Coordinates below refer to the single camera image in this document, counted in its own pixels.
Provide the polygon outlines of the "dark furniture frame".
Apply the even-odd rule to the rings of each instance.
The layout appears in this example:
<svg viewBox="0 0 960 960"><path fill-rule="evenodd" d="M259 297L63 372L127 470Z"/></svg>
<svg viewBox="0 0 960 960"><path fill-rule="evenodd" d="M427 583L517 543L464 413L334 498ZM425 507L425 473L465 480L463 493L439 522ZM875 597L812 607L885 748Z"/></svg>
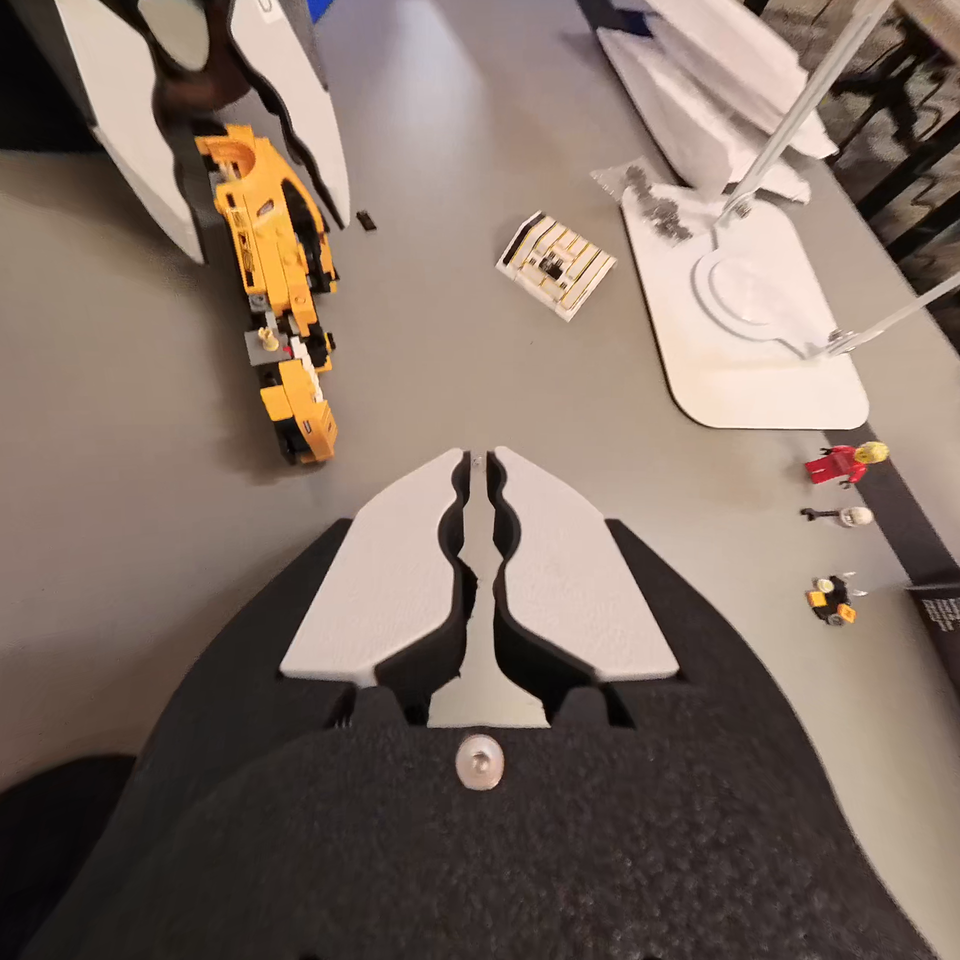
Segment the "dark furniture frame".
<svg viewBox="0 0 960 960"><path fill-rule="evenodd" d="M849 66L830 90L864 102L840 154L875 119L890 122L901 158L855 206L874 226L902 217L882 243L920 291L958 269L958 14L958 2L891 2L884 24L896 40L869 65Z"/></svg>

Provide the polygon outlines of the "black booklet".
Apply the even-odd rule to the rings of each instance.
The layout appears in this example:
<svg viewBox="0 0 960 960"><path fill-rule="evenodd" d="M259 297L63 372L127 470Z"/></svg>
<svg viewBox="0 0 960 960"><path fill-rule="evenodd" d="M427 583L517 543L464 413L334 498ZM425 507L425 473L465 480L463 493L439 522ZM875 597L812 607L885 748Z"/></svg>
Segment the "black booklet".
<svg viewBox="0 0 960 960"><path fill-rule="evenodd" d="M959 565L888 459L853 485L907 579L905 592L955 693L959 692Z"/></svg>

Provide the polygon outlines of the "clear bag of screws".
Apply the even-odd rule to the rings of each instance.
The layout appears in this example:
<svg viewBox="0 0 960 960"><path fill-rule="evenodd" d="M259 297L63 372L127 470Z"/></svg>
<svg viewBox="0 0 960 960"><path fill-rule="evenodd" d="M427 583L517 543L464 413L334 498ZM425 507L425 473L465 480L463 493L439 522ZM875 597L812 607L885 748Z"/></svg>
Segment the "clear bag of screws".
<svg viewBox="0 0 960 960"><path fill-rule="evenodd" d="M651 169L643 158L593 170L590 177L622 211L632 198L641 218L662 239L675 244L692 239L693 232L684 223L677 200L659 191L664 185L651 178Z"/></svg>

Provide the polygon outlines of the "pile of small lego pieces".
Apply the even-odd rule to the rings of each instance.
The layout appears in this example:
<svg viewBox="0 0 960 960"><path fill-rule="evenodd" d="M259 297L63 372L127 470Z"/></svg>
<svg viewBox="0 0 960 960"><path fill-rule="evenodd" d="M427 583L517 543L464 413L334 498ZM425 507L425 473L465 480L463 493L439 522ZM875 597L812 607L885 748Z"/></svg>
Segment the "pile of small lego pieces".
<svg viewBox="0 0 960 960"><path fill-rule="evenodd" d="M855 603L868 595L868 591L854 583L857 575L855 571L846 571L813 578L805 598L814 616L831 627L855 624L858 618Z"/></svg>

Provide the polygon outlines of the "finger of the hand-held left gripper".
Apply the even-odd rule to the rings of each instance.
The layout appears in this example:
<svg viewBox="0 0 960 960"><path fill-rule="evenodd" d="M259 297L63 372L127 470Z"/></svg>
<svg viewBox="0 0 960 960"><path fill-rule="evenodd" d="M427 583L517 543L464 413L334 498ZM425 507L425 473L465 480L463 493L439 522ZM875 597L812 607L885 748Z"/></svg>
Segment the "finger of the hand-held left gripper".
<svg viewBox="0 0 960 960"><path fill-rule="evenodd" d="M267 91L292 154L341 229L352 220L349 171L330 91L291 18L292 2L230 3L227 29L258 92Z"/></svg>
<svg viewBox="0 0 960 960"><path fill-rule="evenodd" d="M154 113L157 70L146 39L100 1L57 1L93 112L92 133L150 217L193 262L206 263L175 157Z"/></svg>

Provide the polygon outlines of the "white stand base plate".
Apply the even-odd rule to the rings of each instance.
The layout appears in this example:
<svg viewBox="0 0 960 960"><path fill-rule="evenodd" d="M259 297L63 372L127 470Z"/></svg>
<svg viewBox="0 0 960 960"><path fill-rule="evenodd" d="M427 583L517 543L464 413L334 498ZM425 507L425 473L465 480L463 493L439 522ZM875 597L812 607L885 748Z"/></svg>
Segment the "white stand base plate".
<svg viewBox="0 0 960 960"><path fill-rule="evenodd" d="M664 184L660 198L677 205L682 238L637 189L620 207L678 408L716 429L863 426L867 391L850 357L827 352L834 314L786 211L756 199L721 218L723 201Z"/></svg>

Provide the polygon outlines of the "red lego minifigure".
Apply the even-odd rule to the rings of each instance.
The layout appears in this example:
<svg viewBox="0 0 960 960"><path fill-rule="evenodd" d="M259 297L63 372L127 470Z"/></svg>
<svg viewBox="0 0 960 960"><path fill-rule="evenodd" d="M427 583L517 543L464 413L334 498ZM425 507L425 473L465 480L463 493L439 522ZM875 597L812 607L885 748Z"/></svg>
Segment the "red lego minifigure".
<svg viewBox="0 0 960 960"><path fill-rule="evenodd" d="M811 483L818 485L836 479L843 489L849 489L859 483L871 466L886 461L889 456L890 450L885 443L871 440L858 446L822 448L819 458L803 466Z"/></svg>

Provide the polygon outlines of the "metal stand rod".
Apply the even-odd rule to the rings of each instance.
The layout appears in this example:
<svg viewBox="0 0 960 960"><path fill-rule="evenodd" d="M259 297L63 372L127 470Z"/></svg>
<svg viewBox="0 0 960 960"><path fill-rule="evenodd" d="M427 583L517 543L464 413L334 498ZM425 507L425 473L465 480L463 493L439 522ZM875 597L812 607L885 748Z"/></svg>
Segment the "metal stand rod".
<svg viewBox="0 0 960 960"><path fill-rule="evenodd" d="M862 331L834 330L830 334L826 345L814 349L808 359L827 359L850 354L853 350L879 338L899 322L920 313L943 297L953 294L958 288L959 271L957 270L946 280L940 282L923 294L916 296L906 306L895 310L887 317L882 318Z"/></svg>
<svg viewBox="0 0 960 960"><path fill-rule="evenodd" d="M750 211L750 202L762 182L782 154L789 146L801 126L828 92L844 67L849 63L859 47L882 19L890 6L890 1L860 1L844 29L822 58L819 66L810 76L798 99L784 115L783 120L770 135L762 151L751 164L749 171L738 183L721 213L715 221L720 227L731 216L744 218Z"/></svg>

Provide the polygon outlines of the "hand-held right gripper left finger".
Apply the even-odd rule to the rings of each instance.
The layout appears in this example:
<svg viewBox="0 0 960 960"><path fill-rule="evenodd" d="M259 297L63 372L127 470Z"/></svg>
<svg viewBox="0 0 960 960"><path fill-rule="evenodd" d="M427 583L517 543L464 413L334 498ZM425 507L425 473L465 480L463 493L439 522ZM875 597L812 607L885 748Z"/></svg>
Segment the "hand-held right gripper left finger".
<svg viewBox="0 0 960 960"><path fill-rule="evenodd" d="M426 725L466 654L471 471L470 452L451 448L356 513L279 664L283 677L390 690L410 722Z"/></svg>

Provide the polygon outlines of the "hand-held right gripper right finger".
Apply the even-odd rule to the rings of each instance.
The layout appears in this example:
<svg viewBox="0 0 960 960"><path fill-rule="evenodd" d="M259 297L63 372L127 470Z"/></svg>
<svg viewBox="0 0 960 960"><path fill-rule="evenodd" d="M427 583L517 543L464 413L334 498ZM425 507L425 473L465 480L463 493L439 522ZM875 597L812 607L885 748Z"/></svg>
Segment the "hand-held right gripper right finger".
<svg viewBox="0 0 960 960"><path fill-rule="evenodd" d="M486 453L493 643L548 724L572 690L675 681L680 665L600 510L506 446Z"/></svg>

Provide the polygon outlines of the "yellow lego car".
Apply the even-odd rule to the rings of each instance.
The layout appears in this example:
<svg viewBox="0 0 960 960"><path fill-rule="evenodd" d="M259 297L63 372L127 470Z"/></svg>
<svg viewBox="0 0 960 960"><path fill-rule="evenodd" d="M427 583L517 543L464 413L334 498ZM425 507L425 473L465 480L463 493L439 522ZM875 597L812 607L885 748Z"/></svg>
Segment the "yellow lego car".
<svg viewBox="0 0 960 960"><path fill-rule="evenodd" d="M336 342L318 298L339 273L325 218L269 138L248 125L195 136L213 207L230 238L249 320L246 356L281 454L294 466L328 462L338 438L321 376Z"/></svg>

